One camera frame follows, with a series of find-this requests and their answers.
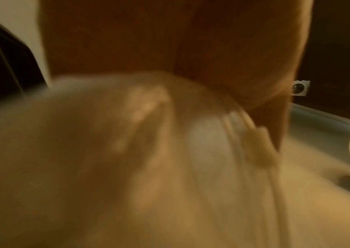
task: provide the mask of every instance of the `dark wall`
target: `dark wall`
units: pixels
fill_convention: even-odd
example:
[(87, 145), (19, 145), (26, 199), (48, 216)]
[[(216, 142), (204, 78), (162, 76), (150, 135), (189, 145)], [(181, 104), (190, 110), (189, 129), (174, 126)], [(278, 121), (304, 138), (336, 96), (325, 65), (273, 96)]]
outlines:
[(298, 80), (311, 81), (294, 102), (350, 118), (350, 0), (316, 0)]

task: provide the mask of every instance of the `white wall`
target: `white wall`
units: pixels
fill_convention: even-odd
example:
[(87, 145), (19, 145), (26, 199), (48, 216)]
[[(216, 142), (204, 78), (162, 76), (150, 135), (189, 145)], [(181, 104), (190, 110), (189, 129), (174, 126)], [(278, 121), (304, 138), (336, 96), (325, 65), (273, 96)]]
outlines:
[(36, 24), (37, 5), (36, 0), (0, 0), (0, 24), (24, 41), (32, 50), (48, 82), (47, 65)]

